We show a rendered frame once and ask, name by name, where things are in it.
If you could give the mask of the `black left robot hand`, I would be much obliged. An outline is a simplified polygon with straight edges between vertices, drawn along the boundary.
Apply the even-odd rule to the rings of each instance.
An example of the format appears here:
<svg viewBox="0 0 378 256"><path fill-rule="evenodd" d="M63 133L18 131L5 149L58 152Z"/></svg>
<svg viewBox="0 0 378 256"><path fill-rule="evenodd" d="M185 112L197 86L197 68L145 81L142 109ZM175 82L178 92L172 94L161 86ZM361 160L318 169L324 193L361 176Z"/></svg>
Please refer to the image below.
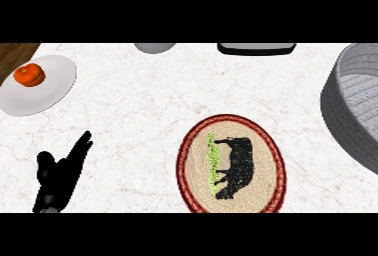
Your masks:
<svg viewBox="0 0 378 256"><path fill-rule="evenodd" d="M68 156L60 161L55 161L51 152L42 151L39 153L37 180L40 189L33 207L34 213L60 213L65 209L92 145L92 133L86 131L73 146Z"/></svg>

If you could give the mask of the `orange bell pepper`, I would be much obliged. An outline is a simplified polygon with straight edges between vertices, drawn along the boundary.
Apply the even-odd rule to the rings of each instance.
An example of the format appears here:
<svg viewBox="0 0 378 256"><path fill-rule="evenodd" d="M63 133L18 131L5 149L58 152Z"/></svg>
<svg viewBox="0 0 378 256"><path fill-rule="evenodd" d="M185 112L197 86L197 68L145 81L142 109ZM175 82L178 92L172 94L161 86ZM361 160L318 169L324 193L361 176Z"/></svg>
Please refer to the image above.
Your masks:
<svg viewBox="0 0 378 256"><path fill-rule="evenodd" d="M14 73L15 81L26 87L34 87L45 81L45 70L36 63L21 66Z"/></svg>

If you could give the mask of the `oval woven placemat with cow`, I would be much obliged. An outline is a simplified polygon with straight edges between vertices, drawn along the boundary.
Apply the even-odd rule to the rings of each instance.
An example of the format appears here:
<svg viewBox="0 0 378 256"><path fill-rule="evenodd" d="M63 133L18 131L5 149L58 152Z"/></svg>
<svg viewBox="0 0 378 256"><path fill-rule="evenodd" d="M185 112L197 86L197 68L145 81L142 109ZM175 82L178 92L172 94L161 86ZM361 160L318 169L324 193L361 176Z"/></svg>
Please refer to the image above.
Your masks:
<svg viewBox="0 0 378 256"><path fill-rule="evenodd" d="M215 115L189 130L176 176L188 208L197 213L277 213L283 207L283 155L265 129L238 115Z"/></svg>

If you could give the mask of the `grey woven basket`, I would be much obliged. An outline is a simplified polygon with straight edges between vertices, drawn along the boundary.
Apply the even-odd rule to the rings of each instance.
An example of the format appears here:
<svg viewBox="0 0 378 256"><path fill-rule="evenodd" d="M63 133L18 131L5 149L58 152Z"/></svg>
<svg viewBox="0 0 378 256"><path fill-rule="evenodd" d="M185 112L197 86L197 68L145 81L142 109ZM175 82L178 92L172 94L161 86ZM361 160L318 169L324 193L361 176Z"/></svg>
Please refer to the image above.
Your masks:
<svg viewBox="0 0 378 256"><path fill-rule="evenodd" d="M340 53L321 111L340 146L378 175L378 43L353 43Z"/></svg>

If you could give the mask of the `white plate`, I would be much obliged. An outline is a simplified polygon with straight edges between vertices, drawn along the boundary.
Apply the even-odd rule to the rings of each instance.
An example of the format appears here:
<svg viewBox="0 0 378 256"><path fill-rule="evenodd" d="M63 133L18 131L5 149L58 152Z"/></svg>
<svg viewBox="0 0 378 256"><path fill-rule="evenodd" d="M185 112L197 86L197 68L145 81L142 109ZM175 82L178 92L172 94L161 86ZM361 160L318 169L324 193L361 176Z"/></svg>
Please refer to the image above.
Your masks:
<svg viewBox="0 0 378 256"><path fill-rule="evenodd" d="M0 110L18 117L49 109L68 94L77 79L76 63L65 56L46 55L29 63L42 67L45 81L34 87L26 87L9 75L0 84Z"/></svg>

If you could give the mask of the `brown wooden board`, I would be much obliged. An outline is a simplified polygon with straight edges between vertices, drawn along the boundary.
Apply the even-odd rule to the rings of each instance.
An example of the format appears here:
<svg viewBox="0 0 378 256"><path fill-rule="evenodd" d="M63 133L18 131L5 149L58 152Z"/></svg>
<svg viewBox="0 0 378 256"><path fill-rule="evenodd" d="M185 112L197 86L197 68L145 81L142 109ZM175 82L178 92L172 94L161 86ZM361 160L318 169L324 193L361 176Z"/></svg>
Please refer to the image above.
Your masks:
<svg viewBox="0 0 378 256"><path fill-rule="evenodd" d="M39 43L0 43L0 84L14 70L31 60Z"/></svg>

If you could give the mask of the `grey rounded object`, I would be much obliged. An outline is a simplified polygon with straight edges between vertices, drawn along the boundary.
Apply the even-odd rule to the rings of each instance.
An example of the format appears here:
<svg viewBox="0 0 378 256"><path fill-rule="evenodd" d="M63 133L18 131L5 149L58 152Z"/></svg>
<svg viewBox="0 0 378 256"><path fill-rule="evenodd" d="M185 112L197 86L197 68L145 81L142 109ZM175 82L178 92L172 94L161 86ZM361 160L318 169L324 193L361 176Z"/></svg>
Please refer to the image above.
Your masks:
<svg viewBox="0 0 378 256"><path fill-rule="evenodd" d="M136 43L135 46L144 53L160 54L173 48L175 43Z"/></svg>

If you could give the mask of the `black and grey appliance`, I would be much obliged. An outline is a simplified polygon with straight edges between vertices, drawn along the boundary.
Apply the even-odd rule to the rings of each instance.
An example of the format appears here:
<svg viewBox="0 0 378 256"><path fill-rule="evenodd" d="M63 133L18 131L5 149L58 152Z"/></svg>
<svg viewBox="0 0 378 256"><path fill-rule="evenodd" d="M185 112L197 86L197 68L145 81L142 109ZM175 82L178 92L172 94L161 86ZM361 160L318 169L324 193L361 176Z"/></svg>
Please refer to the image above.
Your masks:
<svg viewBox="0 0 378 256"><path fill-rule="evenodd" d="M296 43L219 43L218 49L229 55L271 56L290 54L296 46Z"/></svg>

